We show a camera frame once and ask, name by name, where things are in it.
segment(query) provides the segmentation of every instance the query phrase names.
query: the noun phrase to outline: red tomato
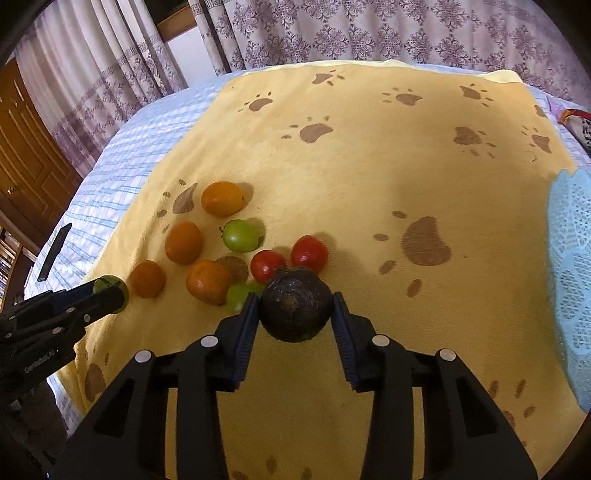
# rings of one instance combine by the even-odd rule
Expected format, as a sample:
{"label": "red tomato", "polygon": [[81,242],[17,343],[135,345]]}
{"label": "red tomato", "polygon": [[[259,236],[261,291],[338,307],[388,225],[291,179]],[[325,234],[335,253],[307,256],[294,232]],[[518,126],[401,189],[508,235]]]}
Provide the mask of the red tomato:
{"label": "red tomato", "polygon": [[291,264],[294,267],[308,267],[319,274],[329,259],[324,243],[311,235],[300,238],[291,250]]}
{"label": "red tomato", "polygon": [[266,285],[279,270],[287,268],[285,258],[273,250],[261,250],[251,260],[251,272],[254,279]]}

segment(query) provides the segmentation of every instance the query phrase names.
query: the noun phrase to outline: metal screw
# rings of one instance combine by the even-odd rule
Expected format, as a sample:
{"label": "metal screw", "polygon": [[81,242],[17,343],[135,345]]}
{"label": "metal screw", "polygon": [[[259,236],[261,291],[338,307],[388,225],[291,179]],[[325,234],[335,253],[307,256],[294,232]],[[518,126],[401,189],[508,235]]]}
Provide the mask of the metal screw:
{"label": "metal screw", "polygon": [[212,348],[219,343],[219,340],[215,335],[207,335],[201,339],[201,346],[205,348]]}
{"label": "metal screw", "polygon": [[390,339],[385,335],[376,335],[371,341],[375,346],[388,346],[390,344]]}
{"label": "metal screw", "polygon": [[144,364],[152,358],[152,352],[148,350],[140,350],[135,354],[135,361],[139,364]]}
{"label": "metal screw", "polygon": [[444,348],[443,350],[441,350],[439,352],[439,356],[446,362],[453,362],[457,357],[456,353],[453,350],[450,350],[449,348]]}

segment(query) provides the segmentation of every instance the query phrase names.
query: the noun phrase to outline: wall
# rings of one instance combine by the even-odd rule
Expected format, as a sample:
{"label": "wall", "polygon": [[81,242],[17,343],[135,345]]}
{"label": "wall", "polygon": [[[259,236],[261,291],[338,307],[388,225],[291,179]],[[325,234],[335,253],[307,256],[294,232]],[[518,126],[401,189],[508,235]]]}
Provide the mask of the wall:
{"label": "wall", "polygon": [[216,76],[197,27],[166,43],[188,86]]}

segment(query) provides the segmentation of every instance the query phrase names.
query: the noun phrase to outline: avocado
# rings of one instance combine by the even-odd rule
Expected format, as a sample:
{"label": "avocado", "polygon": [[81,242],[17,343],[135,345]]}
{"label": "avocado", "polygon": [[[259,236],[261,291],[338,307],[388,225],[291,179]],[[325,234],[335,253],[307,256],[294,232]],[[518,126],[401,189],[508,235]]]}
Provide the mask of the avocado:
{"label": "avocado", "polygon": [[265,287],[259,302],[259,318],[267,332],[283,342],[314,338],[332,312],[332,293],[306,267],[288,268]]}

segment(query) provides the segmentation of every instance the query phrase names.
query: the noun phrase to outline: patterned curtain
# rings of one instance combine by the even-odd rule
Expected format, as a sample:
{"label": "patterned curtain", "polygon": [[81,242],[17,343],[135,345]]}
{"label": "patterned curtain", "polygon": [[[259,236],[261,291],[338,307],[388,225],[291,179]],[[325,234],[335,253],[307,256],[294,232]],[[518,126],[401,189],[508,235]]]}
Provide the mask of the patterned curtain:
{"label": "patterned curtain", "polygon": [[17,63],[82,177],[135,112],[185,88],[144,0],[56,0],[19,43]]}
{"label": "patterned curtain", "polygon": [[321,59],[515,70],[591,105],[591,81],[534,0],[189,0],[218,74]]}

